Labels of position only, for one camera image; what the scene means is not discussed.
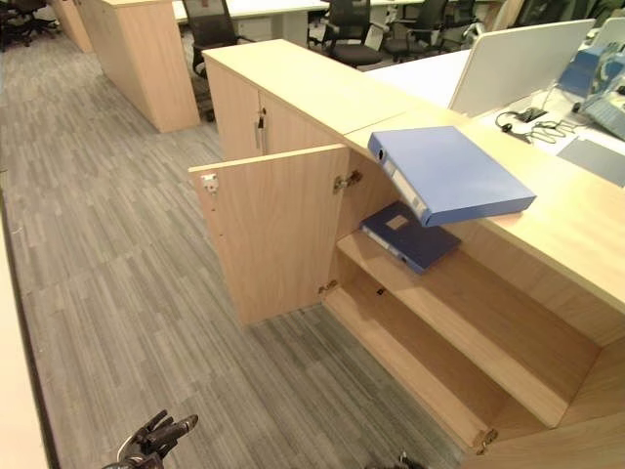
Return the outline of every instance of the desktop surface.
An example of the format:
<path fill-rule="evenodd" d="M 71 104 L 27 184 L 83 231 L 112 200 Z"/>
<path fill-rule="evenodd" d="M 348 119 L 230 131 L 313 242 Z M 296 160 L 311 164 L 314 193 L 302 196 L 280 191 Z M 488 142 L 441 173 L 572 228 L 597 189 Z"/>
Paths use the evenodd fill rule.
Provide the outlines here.
<path fill-rule="evenodd" d="M 365 72 L 434 105 L 449 107 L 471 51 L 452 52 Z"/>

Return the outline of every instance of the floor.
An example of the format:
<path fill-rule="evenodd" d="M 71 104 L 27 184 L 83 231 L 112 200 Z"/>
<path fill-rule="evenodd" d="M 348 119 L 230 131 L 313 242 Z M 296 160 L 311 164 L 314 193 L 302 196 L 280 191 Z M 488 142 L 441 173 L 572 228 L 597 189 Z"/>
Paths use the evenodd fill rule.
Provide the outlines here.
<path fill-rule="evenodd" d="M 0 183 L 61 467 L 161 408 L 174 468 L 431 468 L 460 449 L 320 306 L 241 328 L 188 182 L 214 124 L 157 134 L 64 36 L 2 58 Z"/>

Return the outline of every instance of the office chair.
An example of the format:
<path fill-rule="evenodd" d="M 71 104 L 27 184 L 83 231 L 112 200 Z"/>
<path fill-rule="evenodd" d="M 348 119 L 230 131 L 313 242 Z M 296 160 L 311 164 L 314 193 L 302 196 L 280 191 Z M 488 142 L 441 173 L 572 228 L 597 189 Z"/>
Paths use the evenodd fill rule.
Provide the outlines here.
<path fill-rule="evenodd" d="M 309 18 L 308 18 L 309 26 L 307 29 L 307 45 L 309 48 L 311 47 L 311 44 L 318 46 L 323 42 L 320 39 L 314 36 L 311 36 L 311 26 L 319 26 L 323 22 L 323 19 L 326 13 L 327 13 L 327 10 L 309 12 Z"/>
<path fill-rule="evenodd" d="M 595 27 L 604 25 L 614 10 L 625 7 L 623 0 L 597 0 L 591 8 L 588 18 L 595 18 Z"/>
<path fill-rule="evenodd" d="M 385 38 L 382 49 L 393 56 L 394 62 L 420 56 L 435 49 L 438 35 L 444 28 L 444 14 L 448 0 L 425 0 L 416 19 L 400 19 L 391 23 L 391 37 Z M 396 37 L 396 26 L 405 28 L 404 37 Z"/>
<path fill-rule="evenodd" d="M 594 5 L 593 0 L 573 0 L 573 8 L 571 10 L 571 20 L 585 20 Z"/>
<path fill-rule="evenodd" d="M 35 12 L 47 6 L 45 0 L 12 0 L 10 5 L 18 12 L 23 20 L 23 26 L 27 34 L 33 32 L 37 34 L 46 33 L 50 37 L 55 37 L 55 33 L 61 32 L 57 28 L 56 20 L 42 20 L 35 17 Z"/>
<path fill-rule="evenodd" d="M 324 52 L 332 59 L 353 67 L 380 62 L 384 56 L 364 45 L 371 25 L 383 31 L 383 25 L 371 22 L 371 0 L 331 0 L 328 23 L 323 34 Z M 339 44 L 341 40 L 358 44 Z"/>
<path fill-rule="evenodd" d="M 20 15 L 11 5 L 0 2 L 0 52 L 5 52 L 13 42 L 21 42 L 26 47 L 30 45 L 28 28 L 19 18 Z"/>
<path fill-rule="evenodd" d="M 445 15 L 443 33 L 440 35 L 439 48 L 451 52 L 454 49 L 471 48 L 477 38 L 485 31 L 483 23 L 475 15 L 476 0 L 456 0 L 451 14 Z"/>
<path fill-rule="evenodd" d="M 217 47 L 234 46 L 239 39 L 254 42 L 236 35 L 226 0 L 183 0 L 188 26 L 193 35 L 193 63 L 195 74 L 206 78 L 202 51 Z"/>
<path fill-rule="evenodd" d="M 569 3 L 570 0 L 525 0 L 513 27 L 561 21 Z"/>

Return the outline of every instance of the cabinet door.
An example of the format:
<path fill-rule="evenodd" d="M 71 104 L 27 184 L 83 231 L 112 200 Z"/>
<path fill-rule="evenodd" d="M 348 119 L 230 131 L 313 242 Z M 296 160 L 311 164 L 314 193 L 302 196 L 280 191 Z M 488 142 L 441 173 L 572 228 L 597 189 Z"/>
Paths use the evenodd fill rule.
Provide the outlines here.
<path fill-rule="evenodd" d="M 342 200 L 334 182 L 349 157 L 335 145 L 191 168 L 241 322 L 320 300 Z"/>
<path fill-rule="evenodd" d="M 263 154 L 337 144 L 339 139 L 282 101 L 260 93 Z"/>
<path fill-rule="evenodd" d="M 206 71 L 224 159 L 263 154 L 256 87 L 212 61 L 207 61 Z"/>

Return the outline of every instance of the white desk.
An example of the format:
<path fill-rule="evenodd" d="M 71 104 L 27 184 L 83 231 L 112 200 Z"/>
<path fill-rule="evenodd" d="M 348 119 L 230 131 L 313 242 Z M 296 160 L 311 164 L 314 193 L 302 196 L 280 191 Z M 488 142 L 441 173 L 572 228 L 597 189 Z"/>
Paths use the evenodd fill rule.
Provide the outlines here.
<path fill-rule="evenodd" d="M 39 416 L 32 395 L 28 365 L 21 342 L 18 311 L 13 295 L 9 260 L 0 216 L 0 453 L 2 467 L 48 467 Z"/>
<path fill-rule="evenodd" d="M 547 110 L 548 112 L 545 115 L 535 119 L 533 122 L 527 124 L 518 122 L 514 119 L 513 116 L 502 116 L 501 122 L 512 123 L 514 126 L 514 131 L 516 133 L 522 134 L 531 131 L 532 127 L 535 125 L 536 122 L 550 120 L 559 122 L 561 120 L 566 120 L 567 122 L 579 125 L 580 127 L 576 127 L 574 133 L 565 132 L 565 137 L 563 138 L 555 138 L 555 143 L 551 144 L 539 139 L 532 139 L 532 144 L 547 153 L 559 154 L 573 140 L 579 138 L 594 142 L 595 144 L 601 145 L 602 147 L 620 153 L 625 159 L 625 142 L 615 137 L 612 137 L 610 134 L 602 131 L 601 128 L 597 126 L 597 124 L 594 124 L 588 117 L 576 114 L 571 111 L 573 104 L 582 101 L 581 98 L 571 95 L 569 93 L 565 93 L 560 88 L 555 88 L 549 94 L 548 98 L 547 93 L 547 91 L 535 93 L 532 96 L 523 98 L 522 100 L 519 100 L 509 105 L 508 107 L 497 109 L 493 112 L 489 112 L 477 118 L 485 125 L 493 126 L 495 125 L 495 119 L 497 118 L 497 115 L 501 114 L 502 112 L 505 112 L 507 110 L 523 111 L 528 107 L 542 107 L 544 105 L 545 110 Z"/>
<path fill-rule="evenodd" d="M 366 73 L 376 80 L 396 86 L 405 93 L 429 101 L 441 107 L 449 107 L 451 98 L 456 89 L 462 70 L 467 62 L 470 51 L 460 51 L 442 56 L 430 57 L 406 64 L 391 65 L 377 68 Z M 497 115 L 507 110 L 523 111 L 530 106 L 542 107 L 547 96 L 546 91 L 537 92 L 532 96 L 525 97 L 507 107 L 496 109 L 492 112 L 477 116 L 480 122 L 487 126 L 494 126 Z M 611 149 L 623 155 L 625 158 L 625 142 L 603 132 L 597 126 L 589 124 L 590 120 L 584 116 L 571 112 L 573 103 L 581 99 L 573 95 L 565 94 L 556 88 L 549 95 L 545 103 L 545 109 L 549 112 L 529 124 L 516 121 L 513 116 L 504 117 L 502 123 L 510 122 L 514 125 L 514 131 L 522 134 L 529 132 L 537 121 L 560 121 L 566 120 L 582 125 L 577 127 L 574 134 L 565 133 L 565 137 L 556 138 L 554 144 L 533 139 L 533 145 L 549 154 L 560 153 L 574 139 L 589 140 Z"/>
<path fill-rule="evenodd" d="M 390 6 L 419 4 L 423 0 L 372 0 L 371 20 L 383 23 Z M 187 21 L 187 12 L 182 0 L 175 0 L 174 16 L 177 22 Z M 229 0 L 229 13 L 238 34 L 254 40 L 286 39 L 306 46 L 308 12 L 329 8 L 320 0 Z M 378 49 L 382 42 L 382 31 L 372 27 L 366 44 Z"/>
<path fill-rule="evenodd" d="M 449 107 L 470 52 L 460 51 L 428 57 L 405 64 L 376 68 L 366 73 L 376 80 L 396 86 L 409 95 L 437 106 Z"/>

